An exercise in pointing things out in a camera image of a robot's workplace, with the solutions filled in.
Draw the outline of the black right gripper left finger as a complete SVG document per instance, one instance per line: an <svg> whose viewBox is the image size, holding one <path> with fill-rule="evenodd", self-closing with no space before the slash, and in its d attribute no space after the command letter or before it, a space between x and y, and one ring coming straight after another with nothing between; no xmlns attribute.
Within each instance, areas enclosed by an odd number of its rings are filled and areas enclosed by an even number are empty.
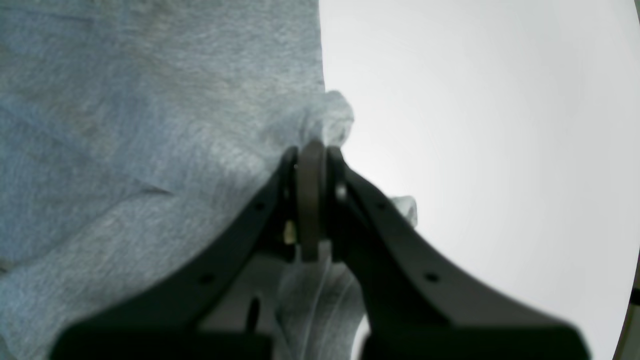
<svg viewBox="0 0 640 360"><path fill-rule="evenodd" d="M67 328L53 360L280 360L275 304L297 254L325 236L326 147L286 150L267 184L201 254L151 289Z"/></svg>

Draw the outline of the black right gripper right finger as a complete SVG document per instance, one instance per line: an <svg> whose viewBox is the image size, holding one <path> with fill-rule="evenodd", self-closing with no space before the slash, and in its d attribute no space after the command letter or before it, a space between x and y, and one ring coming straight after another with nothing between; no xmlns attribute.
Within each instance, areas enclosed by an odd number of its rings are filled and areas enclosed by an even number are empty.
<svg viewBox="0 0 640 360"><path fill-rule="evenodd" d="M423 239L395 205L326 152L326 230L355 275L365 360L588 360L579 331L478 280Z"/></svg>

